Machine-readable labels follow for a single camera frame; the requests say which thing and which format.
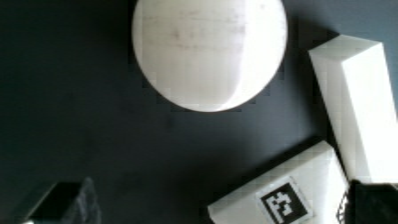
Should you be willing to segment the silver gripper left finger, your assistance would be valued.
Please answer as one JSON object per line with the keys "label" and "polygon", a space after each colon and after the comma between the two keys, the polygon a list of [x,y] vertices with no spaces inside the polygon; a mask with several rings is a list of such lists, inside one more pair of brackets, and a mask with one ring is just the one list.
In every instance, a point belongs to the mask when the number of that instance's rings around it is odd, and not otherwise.
{"label": "silver gripper left finger", "polygon": [[101,224],[94,181],[53,184],[28,212],[23,224]]}

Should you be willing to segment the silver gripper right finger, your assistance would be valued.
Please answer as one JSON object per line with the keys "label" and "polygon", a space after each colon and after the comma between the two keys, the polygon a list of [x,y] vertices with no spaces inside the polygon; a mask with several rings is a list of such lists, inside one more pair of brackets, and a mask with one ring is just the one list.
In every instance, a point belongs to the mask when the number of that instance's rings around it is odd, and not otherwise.
{"label": "silver gripper right finger", "polygon": [[398,185],[352,182],[348,224],[398,224]]}

